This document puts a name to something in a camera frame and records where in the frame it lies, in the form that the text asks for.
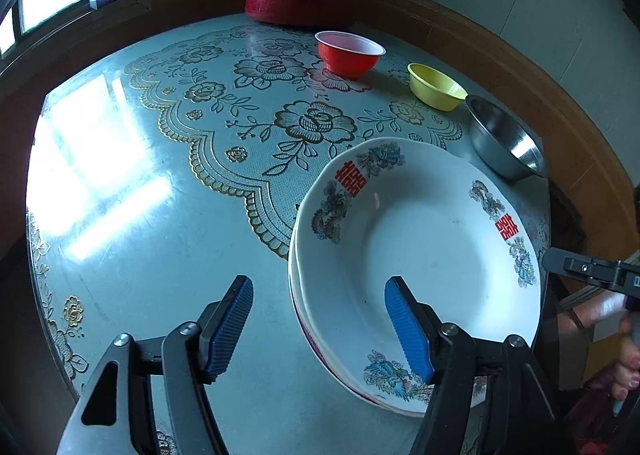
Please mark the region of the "right hand painted nails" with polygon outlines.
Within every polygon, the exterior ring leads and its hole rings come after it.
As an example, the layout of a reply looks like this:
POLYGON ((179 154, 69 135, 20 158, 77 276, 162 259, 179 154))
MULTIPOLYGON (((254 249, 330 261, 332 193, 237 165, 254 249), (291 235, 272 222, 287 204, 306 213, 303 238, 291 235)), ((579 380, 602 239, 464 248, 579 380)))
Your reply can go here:
POLYGON ((620 321, 620 355, 614 365, 612 395, 623 402, 628 393, 639 388, 639 313, 629 312, 620 321))

